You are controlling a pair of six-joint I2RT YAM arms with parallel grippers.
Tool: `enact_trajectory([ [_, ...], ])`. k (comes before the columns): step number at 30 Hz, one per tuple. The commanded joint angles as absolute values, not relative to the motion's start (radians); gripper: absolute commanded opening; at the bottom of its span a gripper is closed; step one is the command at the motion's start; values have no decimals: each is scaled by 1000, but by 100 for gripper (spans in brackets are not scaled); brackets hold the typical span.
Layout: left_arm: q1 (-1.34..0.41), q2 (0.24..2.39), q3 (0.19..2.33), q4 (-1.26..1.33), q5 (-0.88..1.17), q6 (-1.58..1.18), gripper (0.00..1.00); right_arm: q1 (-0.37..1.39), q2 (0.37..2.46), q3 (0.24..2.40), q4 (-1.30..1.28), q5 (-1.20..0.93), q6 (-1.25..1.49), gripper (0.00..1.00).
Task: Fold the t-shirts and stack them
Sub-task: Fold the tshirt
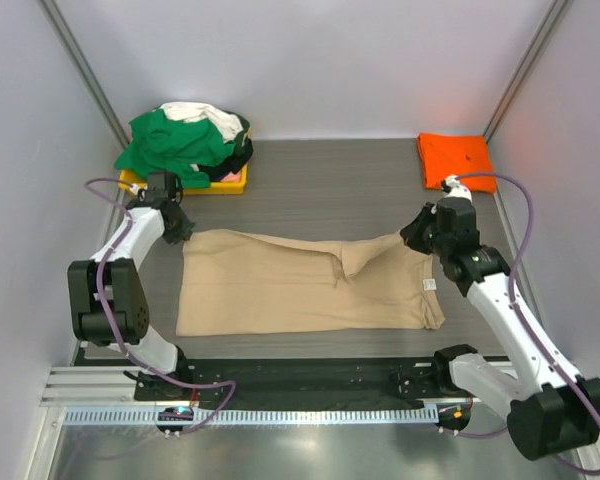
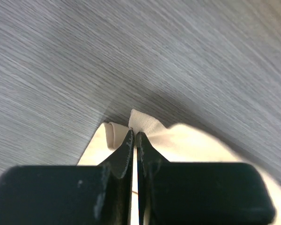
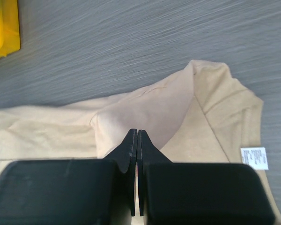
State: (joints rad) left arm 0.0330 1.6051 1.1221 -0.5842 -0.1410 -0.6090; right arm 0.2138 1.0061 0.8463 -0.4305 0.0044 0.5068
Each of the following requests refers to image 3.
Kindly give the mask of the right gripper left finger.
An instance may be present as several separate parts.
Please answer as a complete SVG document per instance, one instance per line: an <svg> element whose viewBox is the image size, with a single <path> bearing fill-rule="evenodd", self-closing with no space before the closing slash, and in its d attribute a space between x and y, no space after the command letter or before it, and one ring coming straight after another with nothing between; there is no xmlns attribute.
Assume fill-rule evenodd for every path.
<svg viewBox="0 0 281 225"><path fill-rule="evenodd" d="M0 175L0 225L119 224L135 210L137 130L102 159L22 160Z"/></svg>

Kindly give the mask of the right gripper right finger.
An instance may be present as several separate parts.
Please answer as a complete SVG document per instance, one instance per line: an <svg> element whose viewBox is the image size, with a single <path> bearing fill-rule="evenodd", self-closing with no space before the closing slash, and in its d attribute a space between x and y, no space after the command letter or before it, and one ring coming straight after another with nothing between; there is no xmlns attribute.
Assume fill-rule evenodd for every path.
<svg viewBox="0 0 281 225"><path fill-rule="evenodd" d="M275 215L248 165L174 163L138 133L138 196L146 225L272 225Z"/></svg>

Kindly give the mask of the beige t shirt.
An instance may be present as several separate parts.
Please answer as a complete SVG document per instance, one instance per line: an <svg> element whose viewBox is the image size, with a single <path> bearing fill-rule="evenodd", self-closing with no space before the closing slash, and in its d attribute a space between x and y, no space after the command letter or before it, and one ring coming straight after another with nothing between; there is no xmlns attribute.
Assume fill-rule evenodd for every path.
<svg viewBox="0 0 281 225"><path fill-rule="evenodd" d="M192 60L183 70L130 93L61 107L1 109L0 175L15 161L102 159L130 129L137 130L137 137L144 130L174 163L250 166L266 192L274 225L281 225L260 145L262 109L262 100L233 78L226 64ZM134 215L124 225L145 225L139 208L137 154L134 194Z"/></svg>

